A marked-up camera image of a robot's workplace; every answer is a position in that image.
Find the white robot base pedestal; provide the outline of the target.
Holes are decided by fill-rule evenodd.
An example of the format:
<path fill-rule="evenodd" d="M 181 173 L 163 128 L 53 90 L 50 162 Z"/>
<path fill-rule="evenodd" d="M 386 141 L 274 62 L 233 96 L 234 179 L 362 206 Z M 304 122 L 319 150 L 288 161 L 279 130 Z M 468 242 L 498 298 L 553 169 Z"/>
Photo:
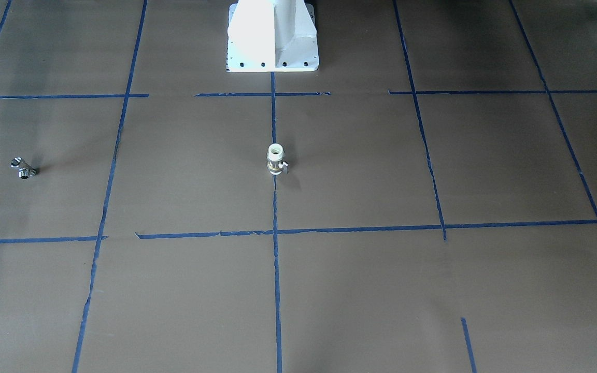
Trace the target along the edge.
<path fill-rule="evenodd" d="M 313 4 L 238 1 L 229 7 L 226 71 L 316 71 L 320 65 Z"/>

